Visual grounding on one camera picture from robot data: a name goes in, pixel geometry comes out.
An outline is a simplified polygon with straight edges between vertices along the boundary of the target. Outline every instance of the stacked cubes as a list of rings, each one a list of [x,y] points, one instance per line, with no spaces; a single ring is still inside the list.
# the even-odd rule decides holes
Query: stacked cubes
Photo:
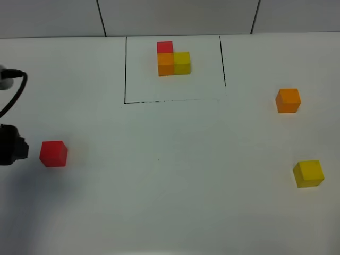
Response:
[[[191,73],[189,52],[174,52],[172,41],[157,43],[158,75],[184,75]]]

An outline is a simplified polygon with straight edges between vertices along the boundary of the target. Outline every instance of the white wall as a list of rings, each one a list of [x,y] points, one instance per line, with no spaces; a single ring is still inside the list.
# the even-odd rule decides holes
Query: white wall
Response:
[[[0,38],[104,36],[96,0],[1,0]]]
[[[339,0],[262,0],[254,33],[340,31]]]
[[[250,33],[258,0],[99,0],[106,33]]]

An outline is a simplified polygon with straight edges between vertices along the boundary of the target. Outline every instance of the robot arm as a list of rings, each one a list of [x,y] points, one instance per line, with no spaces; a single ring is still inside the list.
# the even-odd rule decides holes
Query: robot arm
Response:
[[[0,111],[0,118],[4,116],[15,104],[22,94],[26,83],[27,74],[14,69],[5,69],[0,65],[0,90],[9,89],[13,85],[13,78],[23,77],[22,83],[10,100],[10,102]],[[17,159],[28,157],[29,146],[23,137],[20,137],[18,129],[12,125],[0,125],[0,165],[12,165]]]

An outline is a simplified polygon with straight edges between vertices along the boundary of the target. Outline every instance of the wooden block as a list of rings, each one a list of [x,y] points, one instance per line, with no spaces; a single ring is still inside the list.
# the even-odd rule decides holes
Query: wooden block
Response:
[[[175,62],[173,53],[159,53],[158,58],[158,75],[169,76],[175,75]]]
[[[175,75],[191,73],[191,61],[189,52],[175,52]]]
[[[157,43],[157,53],[174,53],[172,41],[159,41]]]
[[[67,147],[63,141],[42,142],[39,158],[46,167],[65,166]]]
[[[275,101],[279,113],[296,113],[301,103],[298,89],[280,89]]]
[[[319,186],[325,179],[318,160],[299,161],[294,167],[293,173],[299,188]]]

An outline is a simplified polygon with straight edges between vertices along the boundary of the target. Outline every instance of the white tabletop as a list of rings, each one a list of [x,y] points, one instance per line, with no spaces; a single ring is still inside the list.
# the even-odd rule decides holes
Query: white tabletop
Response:
[[[155,76],[163,39],[202,71]],[[125,38],[0,40],[0,63],[29,75],[1,123],[30,145],[0,172],[0,253],[338,254],[340,35],[221,43],[226,86],[219,36],[129,37],[125,87]],[[197,82],[203,56],[215,69]],[[138,87],[141,70],[153,76]],[[296,114],[277,113],[280,88],[299,89]],[[39,161],[48,140],[68,146],[65,168]],[[309,159],[325,180],[298,189],[292,169]]]

